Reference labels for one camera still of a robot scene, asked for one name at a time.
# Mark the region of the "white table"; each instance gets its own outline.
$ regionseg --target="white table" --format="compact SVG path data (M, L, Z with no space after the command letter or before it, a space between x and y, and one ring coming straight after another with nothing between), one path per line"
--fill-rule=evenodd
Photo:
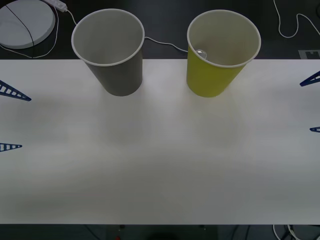
M0 224L315 224L319 60L254 60L215 98L186 60L108 94L80 60L0 60Z

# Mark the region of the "plug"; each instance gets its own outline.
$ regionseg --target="plug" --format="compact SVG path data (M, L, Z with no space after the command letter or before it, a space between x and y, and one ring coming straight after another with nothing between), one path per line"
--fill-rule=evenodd
M45 3L55 7L57 10L59 10L60 12L66 12L67 11L67 5L60 1L60 0L42 0Z

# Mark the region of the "white cup rim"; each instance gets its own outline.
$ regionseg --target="white cup rim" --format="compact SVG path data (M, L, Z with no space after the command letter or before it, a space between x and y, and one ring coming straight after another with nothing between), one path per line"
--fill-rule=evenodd
M87 18L89 18L90 16L92 15L95 15L97 13L100 13L100 12L108 12L108 11L114 11L114 12L122 12L122 13L126 13L126 14L129 14L131 15L141 26L141 29L142 29L142 40L141 40L141 43L139 45L139 47L135 50L134 53L132 53L130 56L128 56L127 58L121 60L121 61L118 61L118 62L114 62L114 63L95 63L95 62L91 62L91 61L88 61L86 60L85 58L83 58L82 56L80 56L80 54L77 52L76 48L75 48L75 45L74 45L74 37L75 37L75 32L78 28L78 26L83 22L85 21ZM131 12L128 12L128 11L125 11L125 10L121 10L121 9L117 9L117 8L108 8L108 9L102 9L102 10L98 10L98 11L94 11L90 14L88 14L87 16L85 16L84 18L81 19L80 22L78 22L78 24L75 26L75 28L73 29L73 32L72 32L72 36L71 36L71 45L72 45L72 49L74 51L74 53L77 55L78 58L80 58L82 61L84 61L85 63L87 64L90 64L90 65L93 65L93 66L98 66L98 67L111 67L111 66L115 66L115 65L119 65L119 64L122 64L130 59L132 59L139 51L140 49L142 48L143 44L144 44L144 41L145 41L145 29L144 29L144 26L142 25L141 21L139 20L139 18L137 18L135 15L133 15Z
M203 15L206 15L206 14L209 14L209 13L213 13L213 12L228 12L228 13L231 13L231 14L234 14L234 15L237 15L237 16L240 16L242 18L244 18L255 30L255 32L257 33L257 36L258 36L258 40L259 40L259 43L258 43L258 48L255 52L255 54L247 61L243 62L243 63L240 63L240 64L236 64L236 65L220 65L220 64L217 64L217 63L213 63L211 61L208 61L204 58L202 58L197 52L196 50L194 49L194 47L192 46L191 42L190 42L190 38L189 38L189 32L190 32L190 28L192 26L192 24L198 19L200 18L201 16ZM210 10L210 11L206 11L206 12L203 12L201 13L200 15L198 15L195 19L192 20L192 22L190 23L189 27L188 27L188 31L186 33L186 38L187 38L187 41L188 41L188 45L189 47L191 48L191 50L193 51L193 53L202 61L206 62L207 64L210 64L212 66L215 66L215 67L219 67L219 68L225 68L225 69L233 69L233 68L238 68L238 67L241 67L241 66L244 66L246 65L247 63L251 62L259 53L260 51L260 47L261 47L261 36L260 36L260 33L259 33L259 30L258 28L256 27L256 25L254 25L254 23L252 21L250 21L247 17L243 16L242 14L240 13L237 13L235 11L230 11L230 10L223 10L223 9L217 9L217 10Z

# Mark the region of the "paper cup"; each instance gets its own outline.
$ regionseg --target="paper cup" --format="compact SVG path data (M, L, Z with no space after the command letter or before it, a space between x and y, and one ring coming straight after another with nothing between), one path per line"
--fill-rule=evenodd
M245 16L212 10L197 16L187 31L187 84L197 95L222 93L261 46L257 27ZM206 53L206 59L196 51Z
M142 83L144 39L144 27L136 16L120 9L103 9L76 25L71 44L109 93L127 96Z

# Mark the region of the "black surface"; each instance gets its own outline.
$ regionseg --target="black surface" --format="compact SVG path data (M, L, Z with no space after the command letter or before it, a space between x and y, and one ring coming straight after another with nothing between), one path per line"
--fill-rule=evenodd
M12 2L2 0L0 7ZM307 19L299 17L299 32L294 38L286 39L278 33L278 16L273 0L64 0L78 22L86 15L106 8L118 8L136 15L142 22L145 35L158 41L173 43L187 49L187 29L199 14L226 9L248 17L257 26L262 38L258 59L299 59L298 50L320 49L320 36ZM281 14L282 32L292 35L296 30L296 14L308 16L320 29L316 7L320 0L276 0ZM58 39L52 52L42 59L77 59L71 47L74 23L67 12L59 12ZM35 46L35 56L45 54L53 45L56 31ZM143 46L145 59L185 59L186 53L171 46L159 45L149 40ZM32 50L22 53L31 56ZM0 48L0 59L27 59Z

